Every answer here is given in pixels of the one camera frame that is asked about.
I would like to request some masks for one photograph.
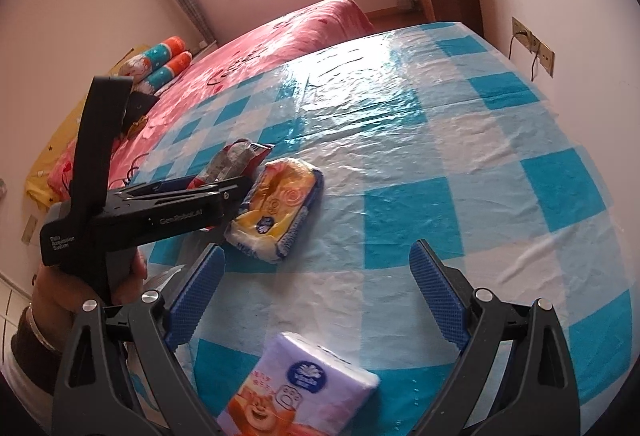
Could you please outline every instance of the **wall socket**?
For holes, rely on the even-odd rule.
[[[523,25],[516,18],[511,18],[513,35],[520,41],[527,50],[532,54],[538,52],[540,66],[544,68],[548,74],[554,76],[554,64],[556,62],[556,54],[545,43],[540,41],[533,32]]]

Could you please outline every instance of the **white sleeve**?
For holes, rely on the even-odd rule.
[[[15,361],[12,350],[5,353],[4,364],[0,369],[4,379],[13,390],[15,396],[18,397],[22,406],[44,431],[50,434],[53,397],[28,379]]]

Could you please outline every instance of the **wooden floor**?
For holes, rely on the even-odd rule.
[[[427,23],[427,19],[421,10],[412,10],[411,12],[403,12],[401,14],[392,14],[390,16],[368,16],[369,21],[378,32],[388,32],[397,28],[406,26],[421,25]]]

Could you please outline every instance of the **silver bracelet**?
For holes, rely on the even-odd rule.
[[[33,309],[31,308],[31,304],[27,308],[27,313],[26,313],[25,317],[27,319],[27,322],[29,323],[29,327],[31,328],[31,331],[36,336],[36,339],[38,340],[38,342],[40,344],[42,344],[44,347],[46,347],[46,349],[49,350],[50,352],[53,352],[56,355],[60,355],[61,353],[53,346],[53,344],[51,344],[44,337],[44,335],[39,330],[38,325],[36,324],[36,321],[33,318]]]

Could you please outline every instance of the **purple tissue package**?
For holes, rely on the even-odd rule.
[[[379,383],[297,333],[280,333],[218,424],[227,436],[337,436]]]

